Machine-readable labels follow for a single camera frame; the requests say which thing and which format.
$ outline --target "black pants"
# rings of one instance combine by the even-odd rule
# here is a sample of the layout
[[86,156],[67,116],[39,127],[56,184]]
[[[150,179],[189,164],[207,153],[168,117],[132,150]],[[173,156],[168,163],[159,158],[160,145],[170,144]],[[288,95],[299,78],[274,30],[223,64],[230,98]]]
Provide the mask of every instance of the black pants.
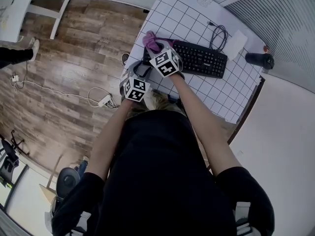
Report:
[[7,65],[14,65],[21,62],[30,60],[33,57],[32,49],[25,50],[11,50],[8,48],[0,47],[0,69]]

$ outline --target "white desk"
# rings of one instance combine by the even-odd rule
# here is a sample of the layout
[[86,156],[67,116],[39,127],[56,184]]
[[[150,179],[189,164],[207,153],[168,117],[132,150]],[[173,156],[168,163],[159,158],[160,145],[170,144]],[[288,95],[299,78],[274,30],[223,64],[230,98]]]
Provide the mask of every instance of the white desk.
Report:
[[[226,121],[236,123],[253,89],[260,82],[262,68],[246,63],[247,52],[262,53],[263,41],[240,20],[212,0],[156,0],[131,50],[126,69],[141,60],[144,46],[142,38],[152,30],[157,37],[179,39],[209,47],[215,27],[208,21],[224,25],[230,35],[240,30],[248,37],[245,48],[234,60],[229,60],[223,79],[185,74],[185,80],[205,105]],[[153,69],[151,87],[178,97],[170,79]]]
[[14,0],[14,3],[7,7],[0,18],[0,40],[9,42],[18,41],[26,12],[55,18],[56,21],[50,36],[51,39],[54,39],[60,19],[68,2],[69,0],[65,0],[60,11],[56,12],[32,5],[30,4],[31,0]]

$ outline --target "white cable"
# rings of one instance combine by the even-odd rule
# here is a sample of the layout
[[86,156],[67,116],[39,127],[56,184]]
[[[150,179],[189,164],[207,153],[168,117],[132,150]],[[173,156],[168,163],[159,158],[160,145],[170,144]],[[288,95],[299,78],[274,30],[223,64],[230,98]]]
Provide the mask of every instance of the white cable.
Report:
[[117,104],[116,104],[115,100],[113,99],[112,95],[111,95],[108,91],[106,91],[105,89],[102,89],[102,88],[98,88],[98,87],[91,88],[91,89],[89,90],[89,92],[88,92],[88,97],[84,97],[84,96],[81,96],[81,95],[78,95],[78,94],[64,93],[64,92],[60,92],[60,91],[58,91],[58,90],[53,90],[53,89],[50,89],[50,88],[42,87],[41,85],[39,85],[39,84],[37,84],[37,83],[35,83],[35,82],[27,81],[27,80],[23,80],[23,81],[20,81],[20,82],[15,82],[14,85],[12,85],[11,80],[12,80],[12,78],[10,78],[10,85],[14,88],[14,92],[17,92],[17,88],[16,88],[16,86],[15,86],[16,84],[18,84],[18,83],[23,83],[23,82],[28,82],[28,83],[34,84],[34,85],[36,85],[36,86],[38,86],[38,87],[40,87],[40,88],[42,88],[42,89],[48,89],[48,90],[50,90],[51,92],[58,92],[58,93],[60,93],[60,94],[62,94],[62,95],[71,95],[71,96],[77,96],[77,97],[86,99],[86,100],[88,101],[89,105],[90,105],[91,107],[93,107],[93,108],[98,108],[99,106],[98,106],[98,105],[92,105],[90,101],[93,101],[93,102],[96,102],[96,103],[99,103],[99,101],[90,99],[90,92],[91,92],[92,89],[100,89],[100,90],[103,90],[104,92],[106,92],[106,93],[108,93],[108,94],[110,95],[111,98],[110,98],[110,101],[109,101],[108,103],[109,103],[109,105],[111,106],[111,108],[117,108]]

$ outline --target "black thermos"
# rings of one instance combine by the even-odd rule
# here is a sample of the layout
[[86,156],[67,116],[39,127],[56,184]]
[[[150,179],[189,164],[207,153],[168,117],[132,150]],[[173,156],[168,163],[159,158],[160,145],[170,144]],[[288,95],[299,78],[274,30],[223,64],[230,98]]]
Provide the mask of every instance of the black thermos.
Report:
[[275,61],[271,54],[259,54],[259,53],[247,53],[245,56],[246,62],[262,66],[263,68],[270,70],[274,67]]

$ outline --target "wooden floor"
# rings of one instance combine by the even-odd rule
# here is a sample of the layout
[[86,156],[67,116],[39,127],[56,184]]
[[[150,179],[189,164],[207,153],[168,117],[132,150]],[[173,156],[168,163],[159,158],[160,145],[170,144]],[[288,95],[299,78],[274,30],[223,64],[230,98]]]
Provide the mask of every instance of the wooden floor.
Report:
[[[59,11],[63,0],[34,0],[33,4]],[[0,42],[14,49],[28,47],[31,37],[40,39],[35,62],[28,62],[27,80],[66,93],[87,96],[100,87],[120,103],[121,55],[130,52],[146,18],[142,9],[106,0],[70,0],[51,40],[54,20],[28,13],[22,26],[24,39],[18,44]],[[89,154],[93,141],[114,110],[92,108],[87,101],[63,96],[26,84],[14,92],[9,78],[15,71],[20,80],[26,63],[0,70],[0,134],[10,131],[26,140],[23,149],[51,170],[61,153],[57,172]],[[104,92],[92,91],[100,100]],[[227,139],[235,126],[225,123]]]

